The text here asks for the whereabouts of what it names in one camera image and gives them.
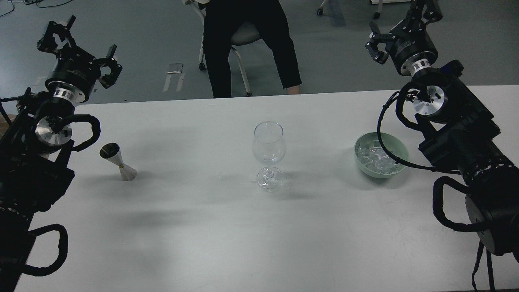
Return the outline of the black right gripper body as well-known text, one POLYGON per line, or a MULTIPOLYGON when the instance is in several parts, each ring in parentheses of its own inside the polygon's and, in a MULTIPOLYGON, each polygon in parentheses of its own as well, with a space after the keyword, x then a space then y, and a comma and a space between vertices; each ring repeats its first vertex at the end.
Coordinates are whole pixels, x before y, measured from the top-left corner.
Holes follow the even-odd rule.
POLYGON ((386 52, 401 76, 413 75, 411 66, 418 60, 426 59, 430 64, 437 61, 439 53, 426 28, 399 34, 390 32, 388 35, 386 52))

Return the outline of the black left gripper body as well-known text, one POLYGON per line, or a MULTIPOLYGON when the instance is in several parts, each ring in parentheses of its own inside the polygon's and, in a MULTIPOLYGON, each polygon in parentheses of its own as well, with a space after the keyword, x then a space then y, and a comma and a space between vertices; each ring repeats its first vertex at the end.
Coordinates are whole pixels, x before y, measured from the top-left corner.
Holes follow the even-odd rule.
POLYGON ((80 47, 64 46, 58 50, 57 61, 50 72, 45 87, 55 91, 58 87, 72 86, 81 91, 75 103, 89 100, 93 87, 101 77, 101 70, 94 64, 95 57, 80 47))

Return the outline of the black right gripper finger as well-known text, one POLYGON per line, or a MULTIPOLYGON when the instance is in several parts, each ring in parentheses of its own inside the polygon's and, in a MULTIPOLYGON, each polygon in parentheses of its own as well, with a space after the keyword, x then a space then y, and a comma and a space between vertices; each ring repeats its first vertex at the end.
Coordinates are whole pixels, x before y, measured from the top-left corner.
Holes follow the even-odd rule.
POLYGON ((428 24, 443 19, 443 13, 437 0, 412 0, 405 18, 400 22, 404 32, 424 30, 428 24))
POLYGON ((389 56, 387 52, 379 49, 379 44, 386 44, 387 41, 391 41, 392 35, 381 33, 378 24, 373 21, 369 22, 369 28, 371 29, 371 34, 365 48, 374 62, 385 64, 389 56))

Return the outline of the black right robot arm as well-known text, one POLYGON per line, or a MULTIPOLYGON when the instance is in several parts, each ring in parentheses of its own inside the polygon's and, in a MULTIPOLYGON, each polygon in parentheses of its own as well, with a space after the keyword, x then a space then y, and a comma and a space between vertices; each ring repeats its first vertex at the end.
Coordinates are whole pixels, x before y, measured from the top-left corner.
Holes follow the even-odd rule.
POLYGON ((436 0, 412 0, 405 18, 390 32, 369 23, 365 48, 373 61, 384 64, 391 58, 397 73, 411 78, 383 105, 376 135, 397 163, 444 174, 433 184, 433 214, 453 231, 478 235, 473 274, 486 254, 489 289, 494 292, 492 255, 512 253, 518 258, 519 171, 493 142, 500 134, 493 114, 460 81, 461 62, 434 67, 439 53, 427 26, 442 18, 436 0), (413 164, 385 146, 381 126, 391 105, 405 127, 423 135, 418 148, 430 166, 413 164))

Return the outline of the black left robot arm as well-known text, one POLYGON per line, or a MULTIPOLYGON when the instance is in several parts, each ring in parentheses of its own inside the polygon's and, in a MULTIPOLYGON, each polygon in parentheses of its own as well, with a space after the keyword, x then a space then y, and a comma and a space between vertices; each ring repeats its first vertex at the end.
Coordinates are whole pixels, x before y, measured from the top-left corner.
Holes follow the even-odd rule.
POLYGON ((67 24, 50 21, 37 43, 41 52, 56 56, 45 91, 27 88, 15 98, 19 113, 1 138, 1 290, 13 292, 22 274, 50 275, 67 258, 69 237, 61 224, 31 230, 34 214, 45 212, 66 193, 75 173, 67 164, 72 152, 83 151, 100 137, 101 126, 89 114, 76 114, 76 105, 89 100, 96 82, 110 88, 122 66, 114 57, 96 58, 78 46, 67 24), (38 236, 56 231, 58 255, 47 267, 27 264, 38 236))

